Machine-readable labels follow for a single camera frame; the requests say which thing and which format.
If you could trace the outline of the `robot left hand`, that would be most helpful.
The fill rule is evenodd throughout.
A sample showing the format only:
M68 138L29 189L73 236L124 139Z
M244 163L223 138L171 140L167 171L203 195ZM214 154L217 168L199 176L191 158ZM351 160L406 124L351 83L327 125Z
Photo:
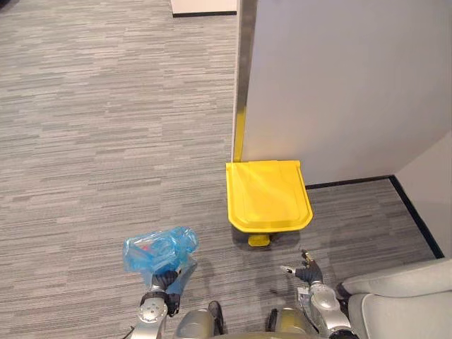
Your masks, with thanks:
M173 270L154 274L151 279L151 292L165 292L167 294L182 294L179 273Z

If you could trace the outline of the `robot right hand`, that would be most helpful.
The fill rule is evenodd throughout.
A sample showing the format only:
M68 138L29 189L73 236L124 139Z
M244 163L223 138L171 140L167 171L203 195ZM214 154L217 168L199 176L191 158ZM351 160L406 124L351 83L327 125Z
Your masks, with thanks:
M302 249L301 253L304 259L301 268L280 266L280 269L284 273L293 275L308 285L323 284L323 274L317 262L315 262L307 250Z

